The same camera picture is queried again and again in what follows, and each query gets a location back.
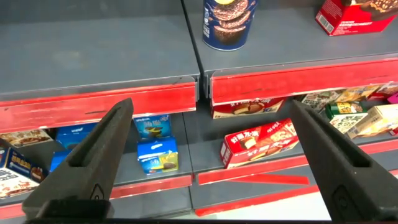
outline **cookie box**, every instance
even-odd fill
[[[316,21],[330,36],[381,32],[398,14],[395,0],[326,0]]]
[[[350,102],[366,100],[370,94],[375,92],[379,88],[379,85],[362,86],[356,88],[349,88],[342,92],[342,94],[336,99],[336,102]]]
[[[213,119],[229,118],[259,113],[277,112],[286,98],[271,98],[263,100],[242,101],[213,106]]]
[[[0,138],[16,148],[40,142],[52,141],[52,138],[44,130],[19,131],[0,134]]]
[[[220,156],[230,169],[292,149],[298,142],[292,121],[285,119],[226,135]]]
[[[347,135],[355,137],[373,136],[398,128],[398,105],[373,106],[368,115],[352,127]]]
[[[178,152],[174,137],[139,142],[137,156],[147,175],[178,170]]]
[[[368,115],[360,102],[328,104],[325,114],[331,125],[343,134]]]
[[[91,123],[58,128],[55,139],[63,145],[65,149],[72,150],[94,129],[96,125],[96,123]]]
[[[48,172],[16,150],[0,148],[0,198],[26,193],[36,188]]]
[[[172,135],[168,114],[134,118],[134,122],[142,139],[164,138]]]

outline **chocolate biscuit box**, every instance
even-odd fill
[[[14,147],[24,147],[30,144],[52,141],[52,138],[44,130],[19,131],[0,134],[0,138]]]
[[[381,32],[397,14],[396,0],[326,0],[315,20],[335,36]]]
[[[298,142],[292,121],[285,119],[226,135],[220,156],[230,169],[292,149]]]
[[[343,134],[368,115],[360,102],[328,104],[325,114],[331,125]]]
[[[229,118],[259,113],[275,113],[282,107],[286,98],[242,101],[213,106],[213,118]]]
[[[0,147],[0,198],[26,193],[36,188],[48,172],[14,149]]]
[[[398,105],[373,106],[368,113],[347,132],[351,139],[373,136],[398,128]]]

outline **blue snack box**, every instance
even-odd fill
[[[164,138],[172,135],[168,114],[134,118],[134,122],[142,139]]]
[[[33,190],[49,173],[14,149],[0,147],[0,198]]]
[[[65,149],[73,149],[90,133],[91,130],[93,130],[96,125],[96,123],[92,123],[58,128],[55,140],[61,143]]]
[[[72,149],[62,150],[54,152],[54,156],[51,161],[50,172],[53,172],[55,168],[58,167],[59,164],[72,152]]]
[[[139,142],[137,156],[147,175],[178,170],[178,152],[174,137]]]

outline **gray metal shelf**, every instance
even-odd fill
[[[373,154],[371,157],[387,170],[398,169],[398,164],[396,162],[398,159],[398,150]],[[307,176],[309,178],[310,185],[255,184],[227,181],[206,185],[193,183],[190,187],[193,209],[206,208],[228,202],[236,202],[239,200],[277,194],[288,190],[303,189],[316,185],[309,166],[270,172],[267,174]]]
[[[199,75],[180,1],[5,0],[0,6],[1,101]]]
[[[291,101],[292,99],[289,98],[277,113],[247,115],[235,118],[212,119],[210,103],[204,101],[197,104],[196,112],[183,113],[194,173],[224,169],[220,159],[220,150],[225,135],[288,118]],[[370,108],[381,103],[380,101],[367,101],[366,107]],[[353,141],[360,145],[397,138],[386,133],[369,138],[357,138]],[[256,163],[302,154],[304,154],[303,149],[298,144],[289,151],[266,157],[256,161]]]
[[[214,50],[202,41],[203,3],[184,1],[204,82],[214,76],[398,57],[398,21],[382,33],[329,37],[315,22],[324,0],[259,1],[245,46]]]
[[[132,128],[127,137],[125,150],[119,163],[118,172],[116,173],[114,185],[121,186],[127,184],[136,184],[147,182],[151,180],[160,180],[171,177],[180,177],[183,175],[192,174],[191,159],[188,151],[187,138],[185,135],[185,126],[182,114],[171,114],[172,134],[177,140],[178,147],[178,164],[179,168],[176,171],[165,172],[163,174],[146,175],[142,170],[141,165],[137,161],[137,147],[136,143],[139,140],[139,135],[135,126]],[[20,148],[18,151],[23,153],[26,157],[35,161],[47,169],[50,168],[53,152],[62,151],[63,147],[57,142],[45,142],[42,144],[34,144],[31,146]],[[18,195],[15,197],[0,200],[1,207],[14,203],[21,203],[29,193]]]

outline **red shelf edge strip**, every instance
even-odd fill
[[[397,149],[397,146],[398,139],[392,139],[389,141],[363,144],[359,147],[368,154],[375,154],[379,152],[395,150]],[[212,184],[215,182],[246,177],[253,174],[264,174],[267,172],[275,172],[305,165],[308,165],[307,158],[304,155],[301,155],[285,159],[277,159],[274,161],[251,164],[247,166],[235,167],[233,169],[220,169],[209,172],[202,172],[197,174],[197,181],[199,185]]]
[[[173,177],[162,180],[153,180],[139,184],[129,184],[119,187],[114,187],[111,192],[110,199],[117,199],[122,197],[130,197],[140,194],[147,194],[161,190],[177,189],[181,187],[189,187],[192,185],[191,175],[181,177]]]
[[[191,175],[172,177],[163,180],[153,180],[139,184],[124,185],[124,186],[114,187],[112,189],[111,199],[147,194],[151,192],[156,192],[158,190],[171,190],[181,187],[189,187],[191,185],[192,185]],[[21,217],[24,215],[25,213],[22,211],[22,203],[16,203],[13,205],[6,205],[0,207],[0,220],[7,218]]]
[[[398,169],[396,170],[391,170],[390,173],[392,175],[398,175]],[[211,215],[214,213],[218,212],[225,212],[237,208],[244,208],[248,207],[251,205],[260,205],[263,203],[269,203],[269,202],[275,202],[278,200],[290,198],[290,197],[296,197],[300,195],[305,195],[305,194],[310,194],[310,193],[315,193],[318,192],[319,188],[317,185],[311,186],[311,187],[304,187],[301,189],[295,189],[295,190],[288,190],[285,192],[279,192],[275,194],[269,194],[269,195],[264,195],[260,197],[254,197],[254,198],[248,198],[248,199],[243,199],[243,200],[238,200],[235,202],[229,202],[229,203],[223,203],[220,205],[214,205],[206,208],[198,208],[195,209],[195,214],[199,217],[205,216],[205,215]]]
[[[227,180],[230,182],[244,182],[257,184],[294,184],[294,185],[310,185],[308,177],[299,175],[274,175],[274,174],[257,174],[237,179]]]

